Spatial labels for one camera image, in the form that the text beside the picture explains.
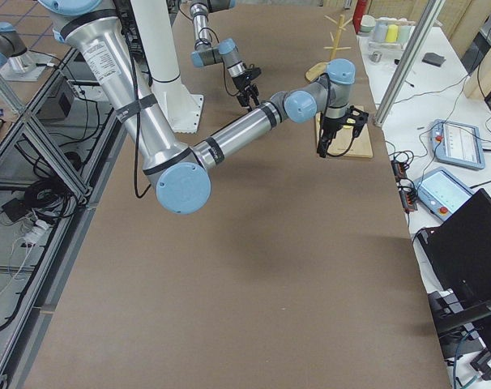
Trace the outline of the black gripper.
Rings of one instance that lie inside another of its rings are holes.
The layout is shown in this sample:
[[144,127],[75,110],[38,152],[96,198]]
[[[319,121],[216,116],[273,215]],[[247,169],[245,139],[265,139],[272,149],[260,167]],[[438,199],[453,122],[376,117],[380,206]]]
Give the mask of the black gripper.
[[319,122],[317,153],[325,158],[332,140],[339,131],[339,121],[328,117],[322,117]]
[[238,101],[258,101],[258,88],[253,83],[253,80],[261,75],[262,71],[259,67],[252,66],[237,76],[233,76],[233,83],[238,91]]

